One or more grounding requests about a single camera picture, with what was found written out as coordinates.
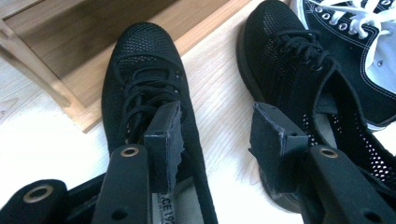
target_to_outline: metal eyelet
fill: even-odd
[[[345,31],[345,30],[347,29],[347,24],[346,24],[346,23],[341,23],[341,24],[338,26],[338,29],[339,29],[340,31]]]
[[[335,152],[334,150],[328,149],[328,148],[321,148],[320,149],[320,154],[324,157],[335,159],[338,157],[338,153]]]
[[[381,1],[381,5],[384,5],[384,6],[390,5],[390,0],[383,0],[383,1]]]
[[[133,157],[139,153],[139,148],[137,147],[127,147],[120,154],[122,157]]]
[[[53,192],[53,186],[42,185],[29,190],[24,196],[23,201],[25,203],[38,203],[51,195]]]
[[[323,7],[315,7],[315,11],[317,13],[321,13],[323,11]]]
[[[328,19],[330,18],[330,14],[329,14],[329,13],[324,13],[324,14],[322,15],[322,18],[323,18],[324,20],[328,20]]]

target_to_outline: black mesh sneaker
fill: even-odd
[[[168,33],[142,22],[123,32],[111,56],[102,95],[108,150],[144,144],[161,105],[179,101],[184,148],[177,181],[192,175],[205,223],[217,223],[183,64]]]
[[[306,29],[320,31],[374,131],[396,120],[395,6],[393,0],[292,0],[290,6]]]
[[[396,160],[367,129],[354,90],[319,44],[318,32],[305,30],[284,3],[266,0],[248,17],[236,53],[256,101],[279,108],[308,135],[311,146],[330,144],[318,122],[325,116],[336,147],[395,199]]]

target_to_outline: white shoelace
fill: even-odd
[[[365,7],[361,6],[361,0],[324,0],[320,4],[309,0],[315,5],[318,5],[324,9],[334,10],[334,14],[330,20],[330,24],[336,24],[341,17],[343,17],[347,12],[354,14],[349,24],[349,33],[354,35],[359,34],[359,38],[366,38],[368,33],[362,28],[363,24],[368,24],[376,27],[379,30],[379,35],[392,35],[391,30],[382,30],[382,23],[384,22],[395,22],[396,20],[396,1],[394,1],[389,9],[383,10],[379,13],[374,13],[376,6],[379,4],[380,0],[368,0]],[[350,5],[339,7],[334,6],[340,3],[349,2]],[[366,67],[369,66],[374,59],[374,51],[377,44],[378,37],[373,42],[371,49],[367,56]]]

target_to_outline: wooden board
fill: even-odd
[[[82,133],[43,89],[2,58],[0,72],[0,209],[39,179],[62,179],[70,188],[106,170],[103,127]]]
[[[115,41],[126,27],[137,21],[152,21],[176,40],[211,14],[216,14],[184,38],[193,37],[191,41],[180,42],[187,51],[247,2],[47,0],[8,18],[6,26],[18,41],[31,49],[31,52],[18,50],[21,55],[35,55],[36,61],[47,66],[39,66],[38,70],[48,71],[38,72],[40,79],[62,82],[61,89],[68,91],[57,98],[70,96],[67,100],[72,104],[64,110],[83,131],[88,131],[101,117],[98,111],[106,67]],[[32,68],[35,64],[24,61],[22,64],[36,70]],[[54,87],[52,83],[54,81],[48,87],[41,86],[47,91],[59,89],[59,85]]]
[[[66,88],[2,20],[0,20],[0,57],[46,90],[70,117],[73,118],[84,111],[84,105],[73,92]]]
[[[0,19],[11,17],[43,0],[2,0],[0,1]]]

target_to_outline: black shoelace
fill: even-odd
[[[281,31],[275,34],[275,38],[280,41],[280,52],[293,50],[293,57],[302,56],[301,63],[304,64],[312,62],[311,69],[314,71],[320,71],[324,60],[330,55],[330,52],[318,43],[318,31]]]
[[[120,74],[116,76],[123,86],[125,99],[122,108],[120,133],[124,134],[126,144],[139,142],[140,137],[161,105],[178,101],[180,98],[180,90],[174,82],[150,75],[139,79],[135,79],[136,76],[155,70],[165,73],[167,78],[172,75],[179,77],[178,70],[171,68],[173,66],[173,64],[170,67],[145,66],[135,70],[127,80],[123,80]]]

